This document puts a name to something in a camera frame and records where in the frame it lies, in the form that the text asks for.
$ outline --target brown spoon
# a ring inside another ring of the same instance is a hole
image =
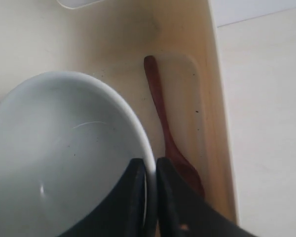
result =
[[[202,197],[204,197],[205,192],[198,172],[193,167],[193,165],[191,165],[188,160],[181,154],[171,135],[163,101],[158,65],[154,56],[145,57],[144,68],[150,92],[162,125],[166,157],[172,161],[178,173],[190,185],[190,187]]]

